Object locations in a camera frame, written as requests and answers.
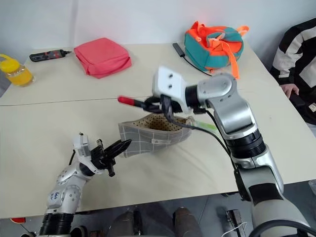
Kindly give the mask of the person's bare hand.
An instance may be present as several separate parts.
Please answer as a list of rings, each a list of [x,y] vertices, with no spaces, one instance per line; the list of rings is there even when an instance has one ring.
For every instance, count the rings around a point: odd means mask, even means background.
[[[287,98],[290,98],[293,93],[299,95],[299,88],[293,83],[282,84],[280,87]]]

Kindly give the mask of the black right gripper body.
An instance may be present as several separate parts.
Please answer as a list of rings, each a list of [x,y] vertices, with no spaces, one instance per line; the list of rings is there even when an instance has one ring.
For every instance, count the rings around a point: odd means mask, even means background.
[[[173,113],[181,113],[182,112],[182,108],[181,108],[180,104],[176,101],[173,101],[173,100],[172,100],[172,109],[173,109]]]

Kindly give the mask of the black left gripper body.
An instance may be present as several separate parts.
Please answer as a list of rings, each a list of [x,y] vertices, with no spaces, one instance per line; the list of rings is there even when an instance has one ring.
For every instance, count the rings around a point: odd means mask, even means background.
[[[103,147],[101,139],[97,141],[97,147],[91,150],[91,162],[99,170],[107,170],[110,177],[115,176],[114,165],[116,164],[114,151],[115,144]]]

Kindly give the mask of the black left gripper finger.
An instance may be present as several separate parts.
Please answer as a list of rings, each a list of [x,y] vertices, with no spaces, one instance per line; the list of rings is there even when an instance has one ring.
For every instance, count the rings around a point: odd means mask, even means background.
[[[115,157],[119,156],[121,153],[123,153],[128,146],[112,146],[109,148],[109,158],[115,159]]]
[[[125,141],[122,140],[117,140],[116,142],[114,142],[113,144],[111,144],[110,146],[108,146],[104,152],[107,155],[119,155],[121,153],[123,153],[131,144],[132,140],[128,139]]]

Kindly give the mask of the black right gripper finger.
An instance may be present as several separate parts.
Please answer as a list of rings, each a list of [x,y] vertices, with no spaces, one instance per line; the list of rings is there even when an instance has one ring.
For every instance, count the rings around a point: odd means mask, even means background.
[[[145,101],[144,110],[150,113],[162,113],[160,106],[160,98],[158,97],[148,97]]]
[[[173,122],[172,100],[168,96],[161,97],[161,110],[169,122]]]

